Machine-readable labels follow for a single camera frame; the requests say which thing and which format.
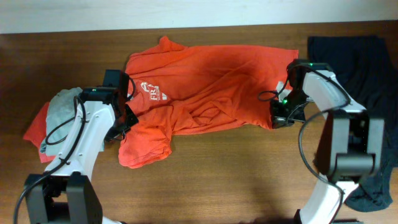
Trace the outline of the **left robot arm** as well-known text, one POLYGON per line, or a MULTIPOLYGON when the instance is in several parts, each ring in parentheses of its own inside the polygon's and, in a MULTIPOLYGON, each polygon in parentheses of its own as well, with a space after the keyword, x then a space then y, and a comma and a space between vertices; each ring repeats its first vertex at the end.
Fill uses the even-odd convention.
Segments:
POLYGON ((94 164, 105 141, 123 140, 139 122, 127 105, 133 79, 107 70, 103 84, 74 97, 73 125, 60 152, 43 174, 27 177, 13 215, 23 201, 31 223, 112 223, 91 184, 94 164))

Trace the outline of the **red printed t-shirt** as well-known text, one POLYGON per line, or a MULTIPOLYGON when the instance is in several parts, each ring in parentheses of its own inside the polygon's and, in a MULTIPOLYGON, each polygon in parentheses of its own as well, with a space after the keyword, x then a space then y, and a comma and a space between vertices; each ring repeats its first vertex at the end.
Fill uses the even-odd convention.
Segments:
POLYGON ((128 105, 139 122, 121 142, 118 159, 136 169, 165 159, 174 135, 203 134, 253 124, 272 128, 269 96, 287 76, 297 50, 257 45, 186 47, 162 37, 129 57, 134 80, 128 105))

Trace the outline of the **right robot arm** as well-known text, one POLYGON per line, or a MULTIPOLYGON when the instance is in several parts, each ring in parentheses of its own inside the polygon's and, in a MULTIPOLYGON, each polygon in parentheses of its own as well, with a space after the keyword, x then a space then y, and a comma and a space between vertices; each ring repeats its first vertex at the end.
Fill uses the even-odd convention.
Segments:
POLYGON ((278 84, 271 105, 272 127, 296 122, 298 150, 306 168, 317 178, 305 206, 293 223, 338 223, 336 216, 360 183, 381 166, 385 122, 368 113, 339 84, 326 63, 295 59, 287 66, 285 83, 278 84), (311 166, 303 150, 305 128, 317 117, 325 124, 311 166))

